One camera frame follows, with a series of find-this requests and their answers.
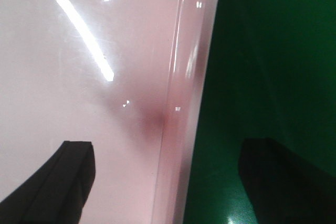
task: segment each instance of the green surface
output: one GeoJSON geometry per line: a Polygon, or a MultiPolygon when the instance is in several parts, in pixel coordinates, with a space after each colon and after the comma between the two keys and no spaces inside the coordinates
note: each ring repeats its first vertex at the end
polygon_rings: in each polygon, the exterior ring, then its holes
{"type": "Polygon", "coordinates": [[[219,0],[184,224],[256,224],[245,137],[336,175],[336,0],[219,0]]]}

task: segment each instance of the pink glossy surface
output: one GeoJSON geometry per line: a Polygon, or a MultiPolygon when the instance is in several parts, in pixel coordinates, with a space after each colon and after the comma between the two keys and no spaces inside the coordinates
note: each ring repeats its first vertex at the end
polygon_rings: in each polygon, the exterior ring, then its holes
{"type": "Polygon", "coordinates": [[[0,0],[0,200],[92,141],[81,224],[180,223],[216,0],[69,1],[99,49],[56,0],[0,0]]]}

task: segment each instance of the black object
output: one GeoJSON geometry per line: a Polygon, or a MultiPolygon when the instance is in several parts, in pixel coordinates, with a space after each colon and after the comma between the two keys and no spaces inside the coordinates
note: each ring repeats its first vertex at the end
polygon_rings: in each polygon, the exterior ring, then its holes
{"type": "Polygon", "coordinates": [[[77,224],[96,174],[91,142],[64,141],[0,203],[1,224],[77,224]]]}
{"type": "Polygon", "coordinates": [[[336,178],[275,140],[246,139],[238,166],[259,224],[336,223],[336,178]]]}

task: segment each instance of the green floor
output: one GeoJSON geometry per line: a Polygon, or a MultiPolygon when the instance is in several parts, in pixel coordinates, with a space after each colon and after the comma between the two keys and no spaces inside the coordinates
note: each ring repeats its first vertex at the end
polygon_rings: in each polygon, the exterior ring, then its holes
{"type": "Polygon", "coordinates": [[[336,0],[219,0],[184,224],[256,224],[245,137],[336,175],[336,0]]]}

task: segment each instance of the shiny green floor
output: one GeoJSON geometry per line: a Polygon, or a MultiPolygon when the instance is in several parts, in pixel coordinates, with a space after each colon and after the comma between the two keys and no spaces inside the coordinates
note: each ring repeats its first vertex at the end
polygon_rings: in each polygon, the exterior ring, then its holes
{"type": "Polygon", "coordinates": [[[336,0],[219,0],[184,224],[256,224],[245,137],[336,175],[336,0]]]}

